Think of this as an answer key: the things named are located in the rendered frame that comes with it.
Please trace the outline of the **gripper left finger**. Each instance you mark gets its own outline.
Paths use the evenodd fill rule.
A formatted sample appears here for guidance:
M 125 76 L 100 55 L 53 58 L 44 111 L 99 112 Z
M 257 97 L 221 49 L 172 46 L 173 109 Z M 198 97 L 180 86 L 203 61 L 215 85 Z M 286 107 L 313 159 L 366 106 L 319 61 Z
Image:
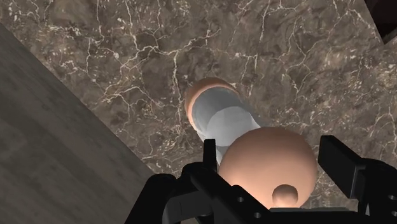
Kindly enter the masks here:
M 216 142 L 206 139 L 201 162 L 183 167 L 179 178 L 154 174 L 145 183 L 125 224 L 266 224 L 272 213 L 216 167 Z

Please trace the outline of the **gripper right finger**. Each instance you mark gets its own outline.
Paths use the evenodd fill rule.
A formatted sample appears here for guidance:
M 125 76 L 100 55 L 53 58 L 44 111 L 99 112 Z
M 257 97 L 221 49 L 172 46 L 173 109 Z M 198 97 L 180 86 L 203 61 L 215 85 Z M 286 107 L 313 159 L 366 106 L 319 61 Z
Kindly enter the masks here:
M 335 136 L 321 136 L 318 163 L 348 199 L 358 200 L 358 213 L 376 224 L 397 224 L 397 168 L 363 158 Z

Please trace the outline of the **peach cup with white inside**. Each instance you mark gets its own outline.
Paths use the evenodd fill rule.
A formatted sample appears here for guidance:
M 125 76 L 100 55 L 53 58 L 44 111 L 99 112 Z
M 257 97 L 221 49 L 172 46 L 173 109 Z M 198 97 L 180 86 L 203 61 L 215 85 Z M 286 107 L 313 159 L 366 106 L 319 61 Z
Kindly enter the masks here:
M 220 78 L 203 78 L 190 86 L 185 93 L 185 111 L 201 140 L 215 140 L 219 164 L 238 137 L 261 127 L 243 96 Z

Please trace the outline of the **peach round lid with knob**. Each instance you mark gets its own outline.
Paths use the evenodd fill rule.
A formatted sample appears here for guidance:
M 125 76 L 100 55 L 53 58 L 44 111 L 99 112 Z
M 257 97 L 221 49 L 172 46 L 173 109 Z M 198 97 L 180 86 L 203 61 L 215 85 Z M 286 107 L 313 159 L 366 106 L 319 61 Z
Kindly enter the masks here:
M 300 207 L 314 190 L 317 162 L 302 135 L 263 127 L 245 133 L 230 145 L 218 173 L 267 208 Z

